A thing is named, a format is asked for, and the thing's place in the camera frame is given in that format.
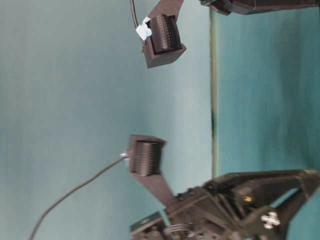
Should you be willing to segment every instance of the metal screw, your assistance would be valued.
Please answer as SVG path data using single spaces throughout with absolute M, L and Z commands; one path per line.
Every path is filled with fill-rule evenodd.
M 203 238 L 204 238 L 204 234 L 203 234 L 203 233 L 199 233 L 196 238 L 197 238 L 197 239 L 203 239 Z
M 244 196 L 244 197 L 243 197 L 243 200 L 244 200 L 245 202 L 247 202 L 247 203 L 251 203 L 252 200 L 253 200 L 253 198 L 252 198 L 251 196 Z

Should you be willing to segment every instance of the black 3d-printed part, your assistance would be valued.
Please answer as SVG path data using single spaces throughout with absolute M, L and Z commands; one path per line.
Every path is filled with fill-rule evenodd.
M 181 49 L 176 17 L 158 15 L 151 19 L 152 45 L 155 54 L 168 53 Z
M 218 13 L 242 15 L 318 7 L 320 0 L 200 0 Z

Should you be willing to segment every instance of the teal wall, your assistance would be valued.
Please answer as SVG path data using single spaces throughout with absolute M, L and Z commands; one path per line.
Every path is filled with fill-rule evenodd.
M 136 2 L 142 21 L 157 1 Z M 211 177 L 209 23 L 187 1 L 187 52 L 147 70 L 128 0 L 0 0 L 0 239 L 26 239 L 132 133 L 168 141 L 175 193 Z M 122 163 L 50 213 L 36 239 L 128 239 L 130 224 L 160 208 Z
M 215 173 L 320 171 L 319 9 L 213 13 Z M 319 239 L 320 193 L 289 240 Z

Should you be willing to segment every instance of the blue-green background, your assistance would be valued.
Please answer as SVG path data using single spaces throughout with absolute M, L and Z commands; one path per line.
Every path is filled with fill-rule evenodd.
M 212 24 L 215 174 L 320 171 L 319 9 L 213 13 Z M 319 222 L 317 193 L 288 239 L 319 239 Z
M 136 1 L 140 22 L 156 3 Z M 147 69 L 129 0 L 0 0 L 1 240 L 27 239 L 130 134 L 168 141 L 174 193 L 211 177 L 209 9 L 186 1 L 178 24 L 188 51 Z M 162 207 L 121 163 L 52 211 L 35 239 L 127 240 Z

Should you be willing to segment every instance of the robotic arm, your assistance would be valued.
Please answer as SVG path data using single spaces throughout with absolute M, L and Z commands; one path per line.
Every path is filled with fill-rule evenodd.
M 173 196 L 160 171 L 164 144 L 131 136 L 130 172 L 166 206 L 170 222 L 156 212 L 131 226 L 132 240 L 285 240 L 290 221 L 320 186 L 315 170 L 244 172 Z

